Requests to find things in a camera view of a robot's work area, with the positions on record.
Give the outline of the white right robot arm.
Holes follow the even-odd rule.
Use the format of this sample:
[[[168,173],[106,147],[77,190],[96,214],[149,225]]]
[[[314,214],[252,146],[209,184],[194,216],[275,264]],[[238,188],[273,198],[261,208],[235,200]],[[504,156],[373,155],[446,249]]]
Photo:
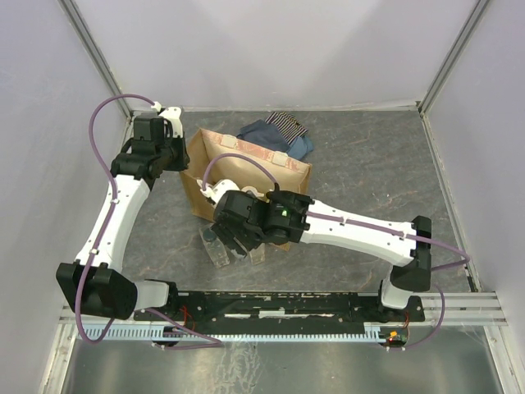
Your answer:
[[[287,190],[264,198],[227,190],[209,198],[214,207],[212,230],[225,247],[246,255],[262,244],[304,243],[336,246],[370,254],[391,265],[382,281],[375,309],[379,317],[397,319],[416,292],[431,279],[431,220],[388,222],[348,213]]]

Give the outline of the brown canvas tote bag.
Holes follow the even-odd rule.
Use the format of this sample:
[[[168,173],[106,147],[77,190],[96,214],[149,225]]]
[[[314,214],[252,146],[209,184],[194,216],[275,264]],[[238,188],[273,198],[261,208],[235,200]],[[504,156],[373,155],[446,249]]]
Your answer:
[[[212,221],[214,208],[200,192],[197,180],[209,170],[207,183],[221,179],[233,181],[240,189],[253,186],[264,194],[275,183],[282,190],[306,195],[312,166],[286,153],[265,149],[239,140],[233,135],[199,129],[187,145],[189,167],[180,179],[189,200],[191,213]]]

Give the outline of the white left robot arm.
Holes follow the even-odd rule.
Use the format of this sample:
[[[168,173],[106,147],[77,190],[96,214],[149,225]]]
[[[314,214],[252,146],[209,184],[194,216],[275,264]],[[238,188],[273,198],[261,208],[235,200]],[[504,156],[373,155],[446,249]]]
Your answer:
[[[79,315],[128,319],[152,307],[163,320],[180,313],[180,299],[165,282],[132,282],[121,273],[135,219],[164,172],[189,166],[178,107],[146,112],[133,121],[133,135],[112,160],[107,197],[91,234],[71,263],[60,263],[56,279],[71,310]]]

